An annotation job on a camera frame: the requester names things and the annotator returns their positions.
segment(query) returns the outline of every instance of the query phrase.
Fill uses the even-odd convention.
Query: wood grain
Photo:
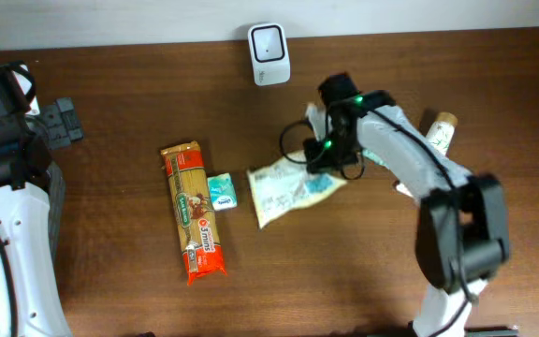
[[[41,105],[69,96],[86,138],[55,152],[67,182],[56,276],[77,336],[322,335],[404,325],[426,281],[416,209],[369,166],[330,199],[258,231],[244,171],[279,158],[282,128],[347,70],[419,125],[459,117],[449,156],[503,182],[513,256],[469,326],[539,335],[539,28],[289,40],[290,82],[253,83],[246,42],[0,52],[35,74]],[[159,149],[200,142],[230,172],[217,213],[228,276],[186,285]]]

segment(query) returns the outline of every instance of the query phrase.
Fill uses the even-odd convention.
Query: packaging label
[[[176,196],[176,207],[178,208],[178,213],[180,214],[181,225],[182,227],[189,227],[191,224],[191,219],[188,215],[188,196],[186,193],[180,193]]]
[[[200,151],[187,150],[175,155],[172,159],[167,156],[166,173],[168,177],[175,172],[184,171],[187,169],[203,169],[203,157]]]
[[[215,243],[213,242],[213,233],[211,228],[208,227],[209,221],[207,219],[199,219],[198,227],[201,233],[201,242],[205,253],[215,252]]]
[[[232,204],[232,198],[229,196],[221,196],[217,199],[218,205],[231,205]]]

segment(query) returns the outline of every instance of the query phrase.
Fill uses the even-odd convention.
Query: pasta package
[[[214,271],[226,274],[210,190],[196,141],[161,151],[166,163],[188,285]]]

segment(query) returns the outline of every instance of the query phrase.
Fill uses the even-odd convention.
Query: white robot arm
[[[21,88],[18,76],[32,85]],[[6,337],[72,335],[53,272],[65,184],[50,150],[81,139],[82,130],[69,99],[44,109],[43,118],[31,109],[35,95],[22,63],[0,66],[0,336]]]
[[[342,168],[357,163],[361,148],[382,158],[420,208],[415,255],[430,284],[412,335],[463,336],[472,303],[510,254],[500,184],[431,147],[388,93],[364,95],[346,74],[328,78],[319,93],[327,110],[308,110],[306,121],[285,130],[306,124],[314,131],[303,143],[307,170],[346,178]],[[461,226],[459,212],[472,222]]]

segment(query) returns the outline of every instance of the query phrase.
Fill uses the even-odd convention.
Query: black cable
[[[282,133],[280,134],[280,143],[279,143],[279,146],[280,146],[280,154],[284,156],[284,158],[286,158],[286,160],[288,160],[289,162],[292,162],[292,163],[295,163],[295,164],[302,164],[302,165],[309,165],[309,164],[313,164],[313,163],[316,163],[317,161],[319,161],[319,159],[322,158],[322,156],[324,155],[324,153],[326,152],[326,146],[322,146],[322,152],[319,153],[319,155],[317,157],[315,157],[314,159],[312,160],[308,160],[308,161],[300,161],[300,160],[295,160],[291,157],[288,156],[288,154],[286,154],[286,151],[284,150],[284,136],[286,135],[286,133],[288,131],[290,131],[292,128],[294,128],[295,126],[299,126],[299,125],[306,125],[306,126],[311,126],[309,124],[309,121],[307,120],[300,120],[300,121],[296,121],[290,125],[287,125],[284,130],[282,130]]]
[[[444,179],[446,180],[446,182],[448,183],[448,185],[450,186],[450,189],[451,190],[457,190],[457,187],[453,184],[453,181],[450,179],[450,176],[448,175],[448,173],[446,172],[446,168],[444,167],[444,165],[442,165],[442,163],[438,160],[438,158],[436,157],[436,155],[430,150],[430,148],[428,147],[428,145],[426,145],[423,141],[421,141],[418,137],[416,137],[414,134],[412,134],[410,131],[406,130],[405,128],[403,128],[401,125],[397,124],[396,122],[393,122],[391,119],[389,119],[388,117],[386,117],[384,114],[382,114],[381,112],[378,112],[376,110],[370,110],[370,112],[372,113],[375,113],[378,117],[380,117],[382,120],[384,120],[387,124],[389,124],[390,126],[394,127],[395,129],[397,129],[398,131],[402,132],[405,136],[407,136],[408,138],[410,138],[412,141],[414,141],[415,143],[417,143],[417,145],[419,145],[419,147],[421,147],[425,152],[426,154],[428,155],[428,157],[431,159],[431,161],[434,163],[434,165],[436,166],[436,168],[438,170],[440,170],[440,172],[442,173],[442,175],[444,176]]]
[[[467,275],[465,273],[464,268],[464,262],[463,262],[463,247],[462,247],[462,234],[460,230],[460,225],[457,226],[457,236],[461,237],[459,239],[459,244],[457,245],[457,265],[458,267],[455,268],[454,264],[451,263],[451,269],[457,273],[460,279],[460,287],[463,289],[463,293],[465,294],[465,298],[471,302],[472,304],[477,304],[478,298],[477,296],[469,290],[469,286],[467,285]]]
[[[463,303],[460,305],[460,308],[457,310],[457,312],[452,317],[450,317],[450,320],[448,321],[448,323],[446,323],[445,326],[441,327],[436,332],[433,332],[428,337],[440,336],[441,334],[443,334],[447,330],[449,330],[450,327],[452,327],[457,322],[457,320],[459,320],[459,317],[463,314],[463,312],[465,311],[465,308],[467,307],[468,304],[469,304],[469,301],[467,299],[465,299],[463,301]]]
[[[346,180],[357,180],[357,179],[359,179],[359,178],[361,178],[363,176],[363,173],[365,173],[365,158],[363,158],[363,154],[361,154],[360,157],[361,157],[361,171],[359,172],[359,174],[356,175],[353,178],[350,178],[349,176],[347,176],[344,173],[344,168],[341,168],[341,175],[342,175],[342,177],[344,179],[346,179]]]
[[[16,292],[11,274],[11,266],[6,252],[6,243],[0,238],[0,257],[4,267],[4,275],[7,282],[7,296],[9,297],[9,311],[11,315],[11,336],[18,336],[18,304],[16,303]]]

